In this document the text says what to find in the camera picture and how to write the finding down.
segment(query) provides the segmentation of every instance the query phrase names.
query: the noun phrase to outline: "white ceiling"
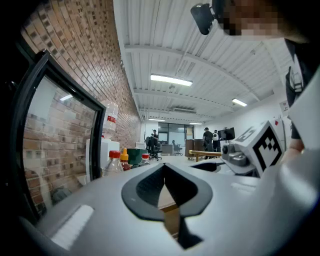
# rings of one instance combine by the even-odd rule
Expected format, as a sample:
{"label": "white ceiling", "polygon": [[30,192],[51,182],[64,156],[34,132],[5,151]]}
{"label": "white ceiling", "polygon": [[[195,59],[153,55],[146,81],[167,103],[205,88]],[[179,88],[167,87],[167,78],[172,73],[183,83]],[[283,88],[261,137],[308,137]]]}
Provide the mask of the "white ceiling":
{"label": "white ceiling", "polygon": [[[202,35],[190,13],[199,0],[113,3],[124,68],[144,120],[187,124],[235,112],[242,107],[234,105],[233,98],[248,105],[265,99],[284,84],[292,65],[283,39],[239,40],[225,35],[216,21],[209,35]],[[151,74],[182,77],[193,84],[151,81]]]}

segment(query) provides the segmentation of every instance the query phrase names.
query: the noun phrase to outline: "green container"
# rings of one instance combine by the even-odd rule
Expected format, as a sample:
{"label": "green container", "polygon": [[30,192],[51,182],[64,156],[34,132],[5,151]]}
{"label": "green container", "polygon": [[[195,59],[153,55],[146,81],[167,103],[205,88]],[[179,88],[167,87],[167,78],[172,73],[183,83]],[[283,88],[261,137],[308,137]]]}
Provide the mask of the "green container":
{"label": "green container", "polygon": [[142,160],[142,154],[148,153],[146,149],[140,149],[140,148],[127,148],[126,152],[129,155],[129,160],[128,160],[129,165],[140,164]]}

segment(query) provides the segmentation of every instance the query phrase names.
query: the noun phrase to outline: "fluorescent light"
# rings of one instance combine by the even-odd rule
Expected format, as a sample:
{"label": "fluorescent light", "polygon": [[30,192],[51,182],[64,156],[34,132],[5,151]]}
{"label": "fluorescent light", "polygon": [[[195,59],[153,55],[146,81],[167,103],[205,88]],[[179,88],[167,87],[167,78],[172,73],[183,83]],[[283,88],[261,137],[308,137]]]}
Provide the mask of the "fluorescent light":
{"label": "fluorescent light", "polygon": [[175,78],[172,76],[166,76],[166,75],[159,75],[159,74],[151,74],[150,79],[153,81],[161,81],[161,82],[167,82],[171,84],[178,84],[182,86],[191,86],[192,81],[184,80],[180,78]]}
{"label": "fluorescent light", "polygon": [[165,122],[165,121],[166,121],[166,120],[152,119],[152,118],[149,118],[148,120],[151,120],[151,121],[160,121],[160,122]]}
{"label": "fluorescent light", "polygon": [[67,96],[64,96],[63,98],[61,98],[60,99],[60,101],[65,101],[65,100],[67,100],[67,99],[70,99],[70,98],[72,98],[73,96],[71,95],[71,94],[69,94],[69,95],[67,95]]}
{"label": "fluorescent light", "polygon": [[243,106],[243,107],[247,106],[246,103],[244,103],[244,102],[242,102],[242,101],[240,101],[240,100],[238,100],[238,99],[236,99],[236,98],[234,98],[234,99],[232,100],[232,102],[237,103],[237,104],[239,104],[239,105],[241,105],[241,106]]}

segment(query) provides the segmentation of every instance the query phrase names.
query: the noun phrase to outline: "red bottle cap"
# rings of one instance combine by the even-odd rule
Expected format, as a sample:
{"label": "red bottle cap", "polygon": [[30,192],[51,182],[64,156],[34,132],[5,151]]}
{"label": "red bottle cap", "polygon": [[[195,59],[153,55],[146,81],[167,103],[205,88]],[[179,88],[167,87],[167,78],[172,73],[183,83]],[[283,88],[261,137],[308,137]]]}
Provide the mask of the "red bottle cap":
{"label": "red bottle cap", "polygon": [[109,157],[110,158],[120,158],[121,152],[118,150],[110,150]]}

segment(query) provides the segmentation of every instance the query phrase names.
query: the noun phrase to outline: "office chair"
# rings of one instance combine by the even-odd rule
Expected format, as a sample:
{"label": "office chair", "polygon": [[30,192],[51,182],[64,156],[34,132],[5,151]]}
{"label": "office chair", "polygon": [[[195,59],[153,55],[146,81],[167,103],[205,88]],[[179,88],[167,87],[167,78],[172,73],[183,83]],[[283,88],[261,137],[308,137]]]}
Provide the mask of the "office chair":
{"label": "office chair", "polygon": [[180,144],[176,145],[175,144],[175,140],[172,141],[172,144],[173,144],[173,150],[176,151],[176,153],[174,153],[173,155],[174,156],[176,156],[176,155],[181,155],[182,156],[183,154],[180,153],[180,150],[182,150],[182,147],[180,147]]}
{"label": "office chair", "polygon": [[158,156],[158,153],[161,153],[162,151],[160,151],[160,147],[158,148],[158,144],[157,146],[155,146],[155,138],[153,137],[146,137],[145,139],[145,144],[146,144],[146,150],[148,150],[149,153],[149,159],[151,160],[152,158],[156,159],[157,161],[159,161],[159,159],[162,159],[162,157]]}

